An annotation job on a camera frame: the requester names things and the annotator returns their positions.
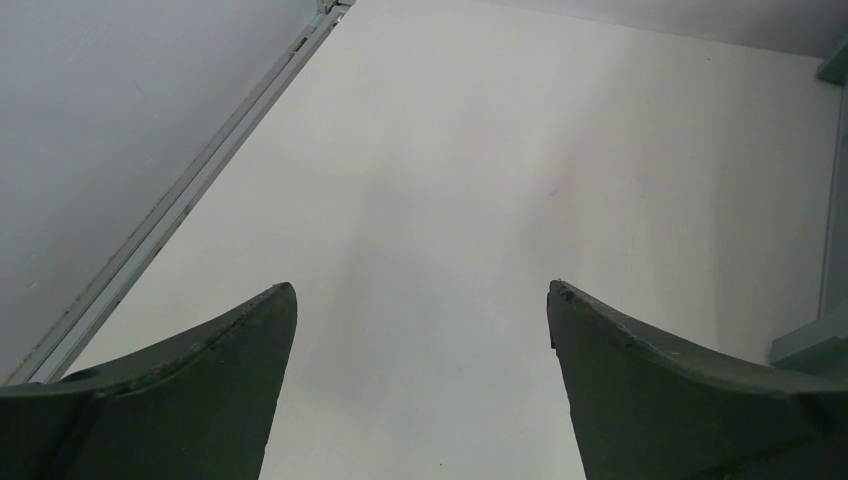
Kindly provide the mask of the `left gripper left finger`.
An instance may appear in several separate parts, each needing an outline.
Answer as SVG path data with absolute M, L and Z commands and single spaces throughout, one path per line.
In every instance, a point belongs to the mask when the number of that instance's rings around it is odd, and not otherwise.
M 5 479 L 256 479 L 297 325 L 279 283 L 53 383 L 1 391 Z

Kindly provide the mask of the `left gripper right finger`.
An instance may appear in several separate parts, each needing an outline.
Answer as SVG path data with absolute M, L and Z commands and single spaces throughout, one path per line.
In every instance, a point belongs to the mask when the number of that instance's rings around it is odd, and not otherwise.
M 547 295 L 589 479 L 843 479 L 847 388 L 751 363 L 563 281 Z

